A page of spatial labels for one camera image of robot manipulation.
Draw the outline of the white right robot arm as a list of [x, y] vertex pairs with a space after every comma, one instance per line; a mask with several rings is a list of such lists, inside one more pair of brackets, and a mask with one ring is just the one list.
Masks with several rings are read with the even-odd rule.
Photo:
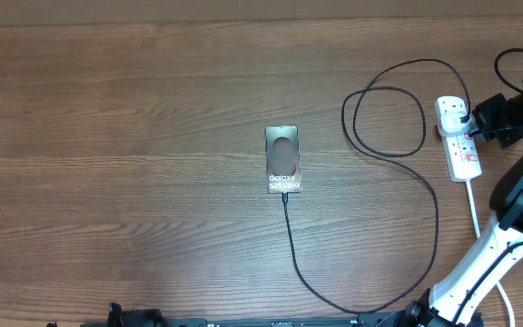
[[[497, 140], [508, 147], [523, 138], [523, 85], [517, 96], [496, 94], [466, 116], [438, 110], [442, 136]], [[474, 312], [507, 271], [523, 258], [523, 156], [503, 175], [489, 199], [484, 232], [453, 271], [382, 326], [478, 326]]]

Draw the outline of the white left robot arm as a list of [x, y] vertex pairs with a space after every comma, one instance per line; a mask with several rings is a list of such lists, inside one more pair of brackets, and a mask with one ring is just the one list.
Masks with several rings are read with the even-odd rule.
[[110, 302], [105, 322], [85, 323], [81, 327], [166, 327], [166, 320], [158, 309], [124, 311], [120, 304]]

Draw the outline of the Galaxy S25 Ultra smartphone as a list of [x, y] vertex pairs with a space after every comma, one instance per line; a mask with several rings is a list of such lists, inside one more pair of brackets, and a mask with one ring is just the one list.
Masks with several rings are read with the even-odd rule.
[[296, 125], [267, 126], [266, 182], [268, 193], [302, 191], [299, 130]]

